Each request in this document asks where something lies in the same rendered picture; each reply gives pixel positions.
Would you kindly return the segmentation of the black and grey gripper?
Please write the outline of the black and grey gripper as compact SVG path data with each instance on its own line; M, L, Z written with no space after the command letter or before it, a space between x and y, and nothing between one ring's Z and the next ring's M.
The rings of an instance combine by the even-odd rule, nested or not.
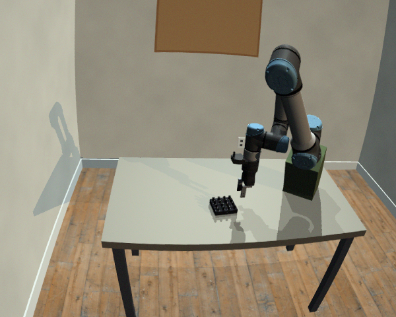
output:
M241 191L240 198L246 196L246 188L252 188L255 183L255 174L258 171L260 152L250 153L244 149L244 155L241 153L231 155L233 164L242 164L242 177L238 178L237 191ZM245 185L243 186L242 183Z

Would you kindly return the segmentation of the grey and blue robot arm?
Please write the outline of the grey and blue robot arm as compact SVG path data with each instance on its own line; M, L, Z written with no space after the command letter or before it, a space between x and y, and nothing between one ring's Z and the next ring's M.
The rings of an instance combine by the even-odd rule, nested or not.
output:
M266 83L276 94L271 132L265 132L264 127L258 123L249 124L244 148L252 153L260 152L261 148L286 153L289 126L293 137L290 140L292 163L299 169L309 170L321 158L319 144L322 122L318 117L306 114L301 94L303 84L299 72L300 63L298 50L288 44L279 45L272 52L265 70Z

